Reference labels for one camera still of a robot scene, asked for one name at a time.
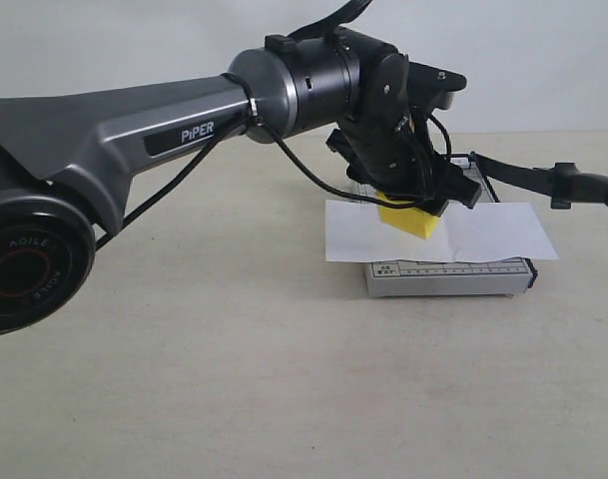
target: yellow sponge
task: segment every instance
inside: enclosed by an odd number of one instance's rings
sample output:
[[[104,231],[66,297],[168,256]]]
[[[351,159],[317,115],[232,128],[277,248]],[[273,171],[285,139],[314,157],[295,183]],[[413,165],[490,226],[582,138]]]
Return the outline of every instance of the yellow sponge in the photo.
[[[395,202],[388,199],[384,194],[377,193],[380,200],[390,203],[403,204],[406,202]],[[406,233],[427,240],[434,232],[439,223],[439,217],[426,213],[418,208],[406,210],[393,210],[391,208],[379,207],[379,217],[387,225],[398,228]]]

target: red ring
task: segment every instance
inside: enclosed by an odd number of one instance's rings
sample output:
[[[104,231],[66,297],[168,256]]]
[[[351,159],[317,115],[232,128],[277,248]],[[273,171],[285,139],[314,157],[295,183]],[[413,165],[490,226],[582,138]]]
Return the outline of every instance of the red ring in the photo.
[[[2,262],[4,262],[5,260],[7,260],[10,257],[16,256],[18,254],[22,254],[25,252],[33,252],[38,254],[39,256],[41,256],[42,258],[44,258],[46,260],[46,272],[44,273],[44,275],[40,278],[40,280],[37,283],[37,286],[31,287],[25,291],[22,291],[20,293],[17,294],[7,294],[4,291],[2,291],[0,289],[0,296],[2,297],[6,297],[6,298],[17,298],[17,297],[22,297],[26,294],[30,294],[33,291],[36,291],[37,289],[39,289],[40,287],[42,287],[42,284],[44,284],[44,281],[46,281],[46,279],[48,278],[48,275],[51,272],[51,260],[48,257],[47,254],[45,254],[43,251],[39,251],[38,249],[33,249],[33,248],[25,248],[25,249],[19,249],[17,251],[12,251],[9,252],[7,254],[4,254],[2,257],[0,257],[0,265],[2,264]]]

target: piper logo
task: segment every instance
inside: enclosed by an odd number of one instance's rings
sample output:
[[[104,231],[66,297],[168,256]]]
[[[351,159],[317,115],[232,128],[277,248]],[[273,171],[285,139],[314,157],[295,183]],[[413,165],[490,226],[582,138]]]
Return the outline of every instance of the piper logo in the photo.
[[[182,145],[201,140],[204,137],[212,135],[214,131],[215,122],[208,122],[188,130],[182,130]]]

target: white paper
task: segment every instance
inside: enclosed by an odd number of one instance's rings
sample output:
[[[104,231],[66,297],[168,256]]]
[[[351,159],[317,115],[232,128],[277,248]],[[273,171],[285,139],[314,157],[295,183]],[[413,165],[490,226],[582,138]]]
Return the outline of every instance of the white paper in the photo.
[[[429,239],[383,223],[377,205],[327,201],[325,206],[325,255],[330,262],[558,259],[527,203],[480,203],[474,210],[451,204]]]

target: white table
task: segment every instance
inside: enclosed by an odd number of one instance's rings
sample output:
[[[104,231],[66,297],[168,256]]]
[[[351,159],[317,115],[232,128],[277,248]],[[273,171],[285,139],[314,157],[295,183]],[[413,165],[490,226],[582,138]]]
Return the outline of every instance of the white table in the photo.
[[[346,187],[324,138],[290,141]],[[608,175],[608,133],[455,137]],[[174,173],[137,179],[133,205]],[[514,298],[368,298],[329,198],[229,141],[0,338],[0,478],[608,478],[608,210],[531,201],[562,258]]]

